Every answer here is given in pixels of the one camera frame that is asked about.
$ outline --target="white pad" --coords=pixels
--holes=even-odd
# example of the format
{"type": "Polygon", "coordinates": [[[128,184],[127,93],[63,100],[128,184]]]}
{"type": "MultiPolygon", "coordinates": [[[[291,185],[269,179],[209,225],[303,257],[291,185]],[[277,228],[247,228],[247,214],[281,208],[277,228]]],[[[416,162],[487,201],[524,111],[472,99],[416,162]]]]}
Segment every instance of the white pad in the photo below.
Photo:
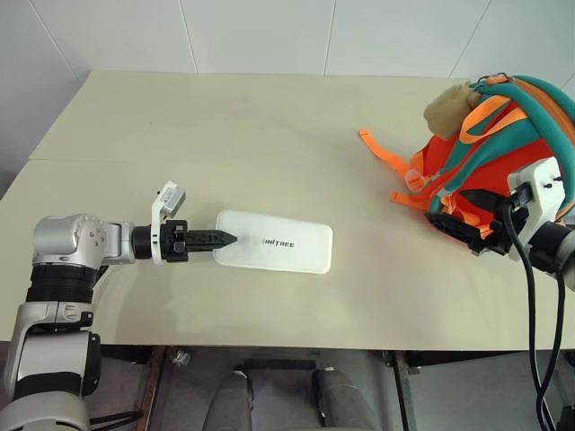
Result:
{"type": "Polygon", "coordinates": [[[333,232],[326,224],[224,210],[216,229],[237,237],[214,250],[221,265],[324,274],[332,264],[333,232]]]}

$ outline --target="backpack buckle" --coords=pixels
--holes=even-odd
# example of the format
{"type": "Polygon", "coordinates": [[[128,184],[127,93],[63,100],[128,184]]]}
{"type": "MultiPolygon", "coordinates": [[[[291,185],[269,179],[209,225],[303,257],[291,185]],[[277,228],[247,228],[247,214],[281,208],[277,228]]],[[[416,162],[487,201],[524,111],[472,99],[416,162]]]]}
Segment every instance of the backpack buckle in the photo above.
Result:
{"type": "Polygon", "coordinates": [[[409,169],[403,176],[403,180],[411,193],[422,191],[425,187],[425,178],[417,169],[409,169]]]}
{"type": "Polygon", "coordinates": [[[511,76],[507,75],[505,72],[499,72],[498,74],[482,76],[475,83],[475,88],[477,88],[481,84],[494,85],[494,84],[508,83],[511,81],[513,81],[513,78],[511,76]]]}

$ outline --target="black cylindrical joint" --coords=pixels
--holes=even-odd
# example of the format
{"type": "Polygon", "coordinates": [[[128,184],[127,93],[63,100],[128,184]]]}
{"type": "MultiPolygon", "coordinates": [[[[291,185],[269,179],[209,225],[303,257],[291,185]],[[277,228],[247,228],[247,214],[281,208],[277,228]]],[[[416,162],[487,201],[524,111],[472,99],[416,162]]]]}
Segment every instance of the black cylindrical joint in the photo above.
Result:
{"type": "Polygon", "coordinates": [[[82,392],[82,376],[71,371],[27,375],[16,382],[14,386],[14,400],[34,393],[54,391],[68,392],[80,396],[82,392]]]}
{"type": "Polygon", "coordinates": [[[36,265],[32,268],[26,302],[92,303],[98,271],[71,265],[36,265]]]}
{"type": "Polygon", "coordinates": [[[571,232],[569,227],[553,222],[545,222],[529,241],[533,251],[544,251],[545,254],[555,257],[559,246],[571,232]]]}
{"type": "Polygon", "coordinates": [[[152,259],[150,226],[136,226],[132,231],[132,250],[136,259],[152,259]]]}

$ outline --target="grout line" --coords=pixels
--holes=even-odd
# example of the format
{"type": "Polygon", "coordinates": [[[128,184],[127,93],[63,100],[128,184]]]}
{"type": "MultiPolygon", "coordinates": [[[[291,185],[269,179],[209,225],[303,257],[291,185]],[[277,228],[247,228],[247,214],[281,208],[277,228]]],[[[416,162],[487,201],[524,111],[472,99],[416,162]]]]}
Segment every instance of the grout line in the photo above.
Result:
{"type": "Polygon", "coordinates": [[[327,71],[327,58],[330,55],[330,43],[332,43],[332,32],[333,32],[333,17],[335,16],[335,4],[338,0],[333,0],[333,9],[332,9],[332,20],[330,21],[330,33],[327,36],[327,45],[325,46],[325,62],[323,63],[323,76],[325,76],[325,72],[327,71]]]}
{"type": "Polygon", "coordinates": [[[196,56],[194,55],[194,49],[191,47],[191,35],[190,35],[190,29],[188,28],[188,22],[186,21],[186,15],[183,12],[183,5],[181,4],[181,0],[178,0],[178,3],[180,4],[180,12],[181,12],[181,18],[183,19],[183,26],[186,29],[186,35],[188,36],[188,45],[190,46],[191,61],[193,62],[194,67],[196,69],[196,74],[199,74],[198,62],[196,61],[196,56]]]}
{"type": "Polygon", "coordinates": [[[42,20],[42,17],[40,16],[40,14],[38,13],[38,10],[36,10],[36,6],[34,5],[34,3],[32,2],[32,0],[28,0],[28,3],[30,3],[30,7],[32,8],[32,11],[34,11],[34,13],[36,14],[36,17],[38,18],[38,21],[40,21],[40,24],[42,24],[42,27],[44,28],[44,31],[46,32],[46,34],[48,34],[48,37],[50,38],[50,40],[52,41],[52,44],[54,45],[54,48],[56,48],[56,51],[58,52],[58,54],[62,57],[62,60],[64,60],[64,63],[66,64],[66,67],[68,68],[68,70],[70,71],[70,73],[72,74],[72,76],[74,77],[74,79],[76,79],[76,81],[79,84],[82,84],[80,82],[80,79],[78,79],[78,76],[75,74],[74,69],[70,66],[70,64],[68,63],[68,60],[66,60],[66,56],[64,55],[64,53],[62,52],[62,49],[60,49],[60,47],[58,46],[58,44],[56,43],[56,40],[52,37],[52,33],[50,33],[50,31],[48,30],[48,26],[46,25],[46,23],[44,22],[44,20],[42,20]]]}
{"type": "Polygon", "coordinates": [[[575,78],[575,74],[573,74],[569,78],[567,78],[567,81],[565,81],[565,83],[561,86],[561,89],[565,88],[565,85],[567,85],[569,83],[569,81],[573,78],[575,78]]]}
{"type": "Polygon", "coordinates": [[[451,72],[449,72],[449,76],[447,78],[451,78],[451,76],[453,75],[453,73],[455,72],[455,70],[457,69],[457,66],[459,66],[459,62],[461,61],[461,58],[463,58],[464,53],[466,52],[467,48],[469,47],[469,44],[471,43],[471,39],[473,39],[473,36],[475,35],[475,32],[477,31],[477,29],[479,29],[479,24],[482,23],[483,21],[483,17],[485,16],[485,14],[487,13],[487,10],[489,9],[489,6],[491,6],[491,2],[493,0],[489,0],[489,2],[487,3],[487,5],[485,6],[485,9],[483,9],[483,13],[482,16],[479,17],[479,21],[477,22],[477,24],[475,24],[475,28],[473,29],[471,36],[469,36],[469,39],[467,40],[467,43],[465,43],[464,49],[461,51],[461,54],[459,55],[459,58],[457,59],[456,63],[453,66],[453,69],[451,69],[451,72]]]}

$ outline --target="silver robotic arm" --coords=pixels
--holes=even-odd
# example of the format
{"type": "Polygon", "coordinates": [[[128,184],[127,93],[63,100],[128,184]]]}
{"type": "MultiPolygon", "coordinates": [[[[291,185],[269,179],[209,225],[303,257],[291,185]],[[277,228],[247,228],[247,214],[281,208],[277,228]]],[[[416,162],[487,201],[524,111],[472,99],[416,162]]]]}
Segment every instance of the silver robotic arm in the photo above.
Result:
{"type": "Polygon", "coordinates": [[[515,261],[518,250],[506,232],[503,213],[511,210],[517,237],[534,268],[550,275],[561,273],[575,290],[575,232],[555,223],[565,199],[561,172],[554,157],[529,164],[508,176],[509,197],[487,190],[469,189],[460,195],[484,211],[494,214],[491,233],[483,238],[478,228],[446,213],[426,213],[441,232],[465,242],[474,254],[495,251],[515,261]]]}
{"type": "Polygon", "coordinates": [[[103,222],[88,214],[47,217],[33,235],[31,287],[18,309],[4,369],[11,401],[0,412],[0,431],[89,431],[82,396],[100,380],[100,338],[93,323],[93,288],[109,265],[136,259],[187,261],[192,251],[234,242],[221,231],[188,231],[168,220],[185,199],[168,182],[152,206],[152,224],[103,222]]]}

